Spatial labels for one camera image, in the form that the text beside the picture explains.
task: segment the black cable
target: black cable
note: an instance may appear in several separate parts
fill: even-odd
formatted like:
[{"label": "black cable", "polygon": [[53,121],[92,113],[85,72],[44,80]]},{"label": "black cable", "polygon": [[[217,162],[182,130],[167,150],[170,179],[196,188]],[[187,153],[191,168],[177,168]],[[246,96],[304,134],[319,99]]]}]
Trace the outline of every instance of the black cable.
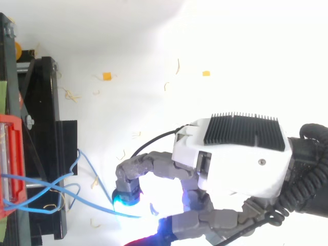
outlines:
[{"label": "black cable", "polygon": [[131,158],[134,157],[134,156],[136,156],[137,154],[139,154],[139,152],[141,150],[143,150],[145,147],[151,145],[153,142],[155,142],[155,141],[157,141],[157,140],[159,140],[159,139],[161,139],[163,137],[169,136],[171,134],[175,134],[175,133],[176,133],[176,130],[175,131],[170,131],[170,132],[163,133],[163,134],[161,134],[161,135],[153,138],[152,140],[150,140],[149,142],[147,142],[143,146],[141,146],[139,149],[137,149],[136,152],[134,152],[134,154],[131,156]]},{"label": "black cable", "polygon": [[261,227],[262,225],[266,224],[266,223],[269,223],[269,220],[268,219],[263,219],[263,220],[260,220],[244,229],[242,229],[241,231],[237,232],[236,234],[232,235],[231,237],[229,237],[228,239],[226,239],[225,241],[215,245],[215,246],[225,246],[231,242],[233,242],[234,240],[238,239],[239,237],[247,234],[248,232],[252,231],[252,230],[255,230],[256,228],[258,227]]}]

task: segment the robotic hand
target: robotic hand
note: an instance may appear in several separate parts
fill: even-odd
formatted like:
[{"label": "robotic hand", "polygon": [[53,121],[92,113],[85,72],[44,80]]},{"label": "robotic hand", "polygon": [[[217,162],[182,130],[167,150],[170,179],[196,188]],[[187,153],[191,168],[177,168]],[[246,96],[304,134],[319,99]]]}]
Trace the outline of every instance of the robotic hand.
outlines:
[{"label": "robotic hand", "polygon": [[[169,134],[176,134],[172,154],[137,155]],[[139,177],[147,172],[181,180],[185,212],[159,220],[157,234],[130,246],[167,246],[201,235],[223,246],[266,223],[280,226],[289,212],[328,216],[328,128],[321,125],[304,125],[300,138],[287,138],[274,118],[200,119],[153,139],[118,165],[113,199],[136,204]],[[239,211],[222,205],[234,194],[246,197]]]}]

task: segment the yellow object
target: yellow object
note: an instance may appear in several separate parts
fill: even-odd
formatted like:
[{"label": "yellow object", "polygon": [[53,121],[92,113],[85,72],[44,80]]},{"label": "yellow object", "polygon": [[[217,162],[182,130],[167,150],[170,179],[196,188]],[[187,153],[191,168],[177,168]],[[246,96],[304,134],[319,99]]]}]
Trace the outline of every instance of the yellow object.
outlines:
[{"label": "yellow object", "polygon": [[22,47],[19,45],[19,43],[15,42],[15,48],[16,48],[16,60],[18,60],[22,56]]},{"label": "yellow object", "polygon": [[103,73],[102,78],[103,80],[112,80],[112,73]]},{"label": "yellow object", "polygon": [[211,72],[210,71],[203,71],[203,76],[211,76]]}]

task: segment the wood shaving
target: wood shaving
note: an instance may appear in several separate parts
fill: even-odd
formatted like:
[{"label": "wood shaving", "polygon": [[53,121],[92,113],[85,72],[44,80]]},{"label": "wood shaving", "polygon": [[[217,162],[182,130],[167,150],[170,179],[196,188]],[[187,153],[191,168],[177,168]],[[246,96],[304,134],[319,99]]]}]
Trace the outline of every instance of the wood shaving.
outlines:
[{"label": "wood shaving", "polygon": [[167,90],[167,89],[166,89],[166,86],[167,86],[169,83],[170,83],[170,82],[165,83],[165,85],[164,85],[164,91]]},{"label": "wood shaving", "polygon": [[176,70],[175,75],[177,75],[179,71],[180,71],[180,61],[179,61],[179,59],[178,59],[178,69]]},{"label": "wood shaving", "polygon": [[93,189],[95,186],[99,185],[98,180],[99,180],[99,177],[97,176],[97,177],[94,179],[93,183],[91,184],[91,188],[92,188],[92,189]]},{"label": "wood shaving", "polygon": [[29,55],[35,58],[38,55],[39,47],[40,47],[40,43],[37,43],[35,49],[29,50]]},{"label": "wood shaving", "polygon": [[63,89],[65,93],[65,98],[73,100],[75,103],[77,103],[77,99],[81,98],[81,96],[73,96],[72,92],[70,90],[66,90],[64,87],[57,87],[59,89]]},{"label": "wood shaving", "polygon": [[64,202],[63,202],[63,205],[58,209],[58,211],[61,210],[65,206],[65,204],[66,204],[65,196],[62,194],[62,192],[59,192],[57,190],[50,189],[50,191],[57,192],[57,193],[59,193],[62,196],[62,199],[63,199]]},{"label": "wood shaving", "polygon": [[92,92],[93,95],[99,95],[100,94],[100,90],[96,91],[96,92]]},{"label": "wood shaving", "polygon": [[121,159],[119,159],[119,158],[117,158],[117,157],[116,157],[116,159],[118,159],[118,160],[123,160],[123,158],[124,158],[125,155],[126,155],[126,154],[125,154],[125,150],[123,150],[123,153],[124,153],[124,156],[123,156]]},{"label": "wood shaving", "polygon": [[14,18],[12,18],[12,17],[7,17],[11,22],[13,22],[14,24],[16,24],[16,21],[15,21],[15,19]]},{"label": "wood shaving", "polygon": [[54,206],[55,208],[57,207],[56,204],[48,204],[48,205],[45,205],[43,208],[45,209],[45,208],[47,208],[47,207],[49,207],[49,206]]},{"label": "wood shaving", "polygon": [[132,135],[132,139],[136,139],[137,137],[141,136],[141,132],[139,132],[138,134],[133,134]]},{"label": "wood shaving", "polygon": [[92,228],[95,228],[95,229],[97,229],[97,228],[99,228],[100,226],[101,226],[101,224],[99,224],[99,225],[93,225],[93,223],[92,223],[92,219],[90,219],[90,226],[92,227]]}]

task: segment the orange foam piece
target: orange foam piece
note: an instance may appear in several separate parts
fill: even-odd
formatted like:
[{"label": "orange foam piece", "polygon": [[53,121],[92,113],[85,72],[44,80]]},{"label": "orange foam piece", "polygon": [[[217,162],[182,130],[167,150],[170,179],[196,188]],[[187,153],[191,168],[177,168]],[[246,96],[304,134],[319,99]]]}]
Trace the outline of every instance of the orange foam piece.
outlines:
[{"label": "orange foam piece", "polygon": [[112,80],[112,73],[103,73],[102,78],[103,80]]},{"label": "orange foam piece", "polygon": [[203,71],[203,76],[211,76],[211,72],[210,71]]}]

